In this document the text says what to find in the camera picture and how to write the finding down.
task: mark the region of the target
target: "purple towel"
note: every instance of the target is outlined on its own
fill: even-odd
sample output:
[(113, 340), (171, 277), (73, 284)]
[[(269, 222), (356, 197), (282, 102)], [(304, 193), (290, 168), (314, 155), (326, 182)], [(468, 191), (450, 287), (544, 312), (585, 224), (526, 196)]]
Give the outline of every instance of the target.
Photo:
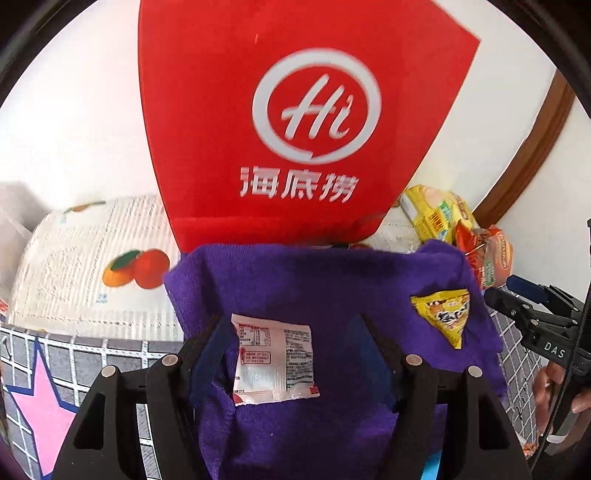
[[(187, 336), (213, 314), (310, 325), (319, 398), (235, 407), (232, 380), (238, 340), (200, 411), (199, 446), (214, 479), (373, 478), (396, 415), (371, 401), (362, 364), (343, 347), (357, 313), (437, 368), (480, 366), (493, 389), (506, 392), (499, 335), (463, 254), (438, 241), (412, 255), (369, 249), (278, 245), (206, 245), (165, 278)], [(470, 316), (461, 350), (420, 317), (411, 296), (468, 288)], [(441, 446), (439, 416), (434, 450)]]

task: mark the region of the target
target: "white sauce packet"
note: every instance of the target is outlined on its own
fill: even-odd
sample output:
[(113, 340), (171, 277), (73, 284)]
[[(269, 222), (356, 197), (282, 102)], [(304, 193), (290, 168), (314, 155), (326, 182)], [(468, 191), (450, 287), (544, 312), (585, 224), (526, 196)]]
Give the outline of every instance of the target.
[(319, 397), (312, 333), (307, 325), (232, 315), (240, 340), (234, 403), (259, 404)]

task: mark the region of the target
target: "haidilao logo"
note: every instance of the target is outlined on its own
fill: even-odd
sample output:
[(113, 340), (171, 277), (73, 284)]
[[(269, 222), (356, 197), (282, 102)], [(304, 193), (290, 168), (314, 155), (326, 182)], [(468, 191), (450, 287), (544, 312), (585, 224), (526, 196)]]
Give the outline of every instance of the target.
[(273, 152), (302, 164), (326, 164), (357, 152), (382, 110), (378, 82), (339, 50), (293, 53), (261, 79), (253, 101), (257, 134)]

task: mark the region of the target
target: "black clamp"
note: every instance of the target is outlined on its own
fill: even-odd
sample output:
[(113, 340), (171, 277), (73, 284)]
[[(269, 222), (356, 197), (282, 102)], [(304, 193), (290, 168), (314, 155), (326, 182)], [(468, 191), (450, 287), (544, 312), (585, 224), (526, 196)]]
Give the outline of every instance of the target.
[[(543, 304), (551, 312), (560, 313), (536, 310), (531, 303), (500, 288), (489, 288), (485, 291), (486, 304), (515, 322), (515, 327), (522, 335), (523, 347), (566, 368), (579, 332), (582, 302), (557, 287), (537, 286), (543, 289), (544, 302), (542, 303), (539, 301), (540, 297), (533, 295), (531, 290), (518, 288), (514, 280), (510, 277), (507, 281), (508, 287), (512, 285), (512, 291), (528, 299), (533, 297), (534, 301), (538, 300), (536, 303)], [(589, 340), (591, 338), (584, 336), (575, 352), (573, 375), (583, 377), (591, 372), (591, 353), (586, 347)]]
[[(500, 288), (489, 288), (484, 295), (486, 304), (515, 322), (515, 327), (521, 332), (520, 343), (524, 348), (566, 369), (579, 334), (583, 302), (558, 287), (534, 284), (517, 275), (510, 276), (506, 286), (519, 297)], [(524, 299), (543, 305), (551, 313), (536, 310)], [(570, 433), (579, 416), (571, 411), (573, 399), (581, 388), (591, 386), (589, 327), (585, 328), (574, 352), (572, 373), (552, 425), (552, 444), (545, 449), (549, 455), (558, 451), (556, 445)], [(558, 392), (558, 385), (553, 384), (550, 410), (554, 408)]]
[(352, 320), (348, 338), (360, 347), (371, 391), (398, 413), (378, 480), (421, 479), (438, 404), (447, 404), (438, 479), (531, 478), (505, 409), (479, 367), (432, 368), (418, 355), (405, 355), (365, 316)]
[(145, 480), (137, 404), (146, 404), (163, 480), (210, 480), (193, 439), (193, 409), (205, 397), (234, 335), (229, 318), (213, 319), (178, 354), (142, 370), (107, 365), (96, 377), (64, 440), (54, 480)]

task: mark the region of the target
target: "yellow snack bag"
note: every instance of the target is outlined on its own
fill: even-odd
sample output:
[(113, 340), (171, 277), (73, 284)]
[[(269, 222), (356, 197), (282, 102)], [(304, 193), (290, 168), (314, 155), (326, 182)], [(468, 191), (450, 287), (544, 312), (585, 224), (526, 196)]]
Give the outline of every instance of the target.
[(422, 242), (430, 238), (453, 243), (458, 222), (469, 230), (478, 224), (461, 197), (451, 192), (415, 185), (400, 196), (400, 206), (412, 221)]
[(410, 297), (417, 313), (439, 330), (455, 349), (462, 348), (462, 333), (470, 313), (470, 293), (444, 290), (428, 297)]

